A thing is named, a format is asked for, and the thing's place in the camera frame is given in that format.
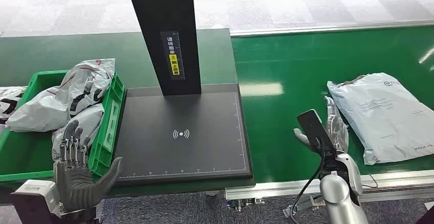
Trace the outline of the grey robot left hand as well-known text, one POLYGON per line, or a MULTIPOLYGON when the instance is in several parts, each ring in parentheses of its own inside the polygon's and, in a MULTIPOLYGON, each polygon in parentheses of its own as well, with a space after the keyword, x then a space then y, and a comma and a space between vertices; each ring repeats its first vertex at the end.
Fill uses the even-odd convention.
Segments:
POLYGON ((66 212, 97 206, 122 172, 123 158, 117 157, 108 172, 94 182, 87 165, 90 137, 86 137, 82 142, 82 132, 83 128, 77 120, 66 126, 59 145, 59 155, 53 164, 60 202, 66 212))

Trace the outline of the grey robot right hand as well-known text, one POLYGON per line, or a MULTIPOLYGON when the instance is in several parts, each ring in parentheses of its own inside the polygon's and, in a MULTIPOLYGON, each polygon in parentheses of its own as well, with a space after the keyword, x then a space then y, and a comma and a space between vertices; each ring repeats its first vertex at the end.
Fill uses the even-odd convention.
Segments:
MULTIPOLYGON (((335 101, 329 97, 324 96, 327 103, 327 123, 325 131, 329 136, 333 147, 337 150, 337 154, 347 154, 349 149, 349 133, 348 126, 344 123, 339 109, 335 101)), ((314 147, 310 144, 308 137, 301 132, 299 128, 294 128, 293 132, 295 137, 312 152, 319 154, 319 147, 314 147)))

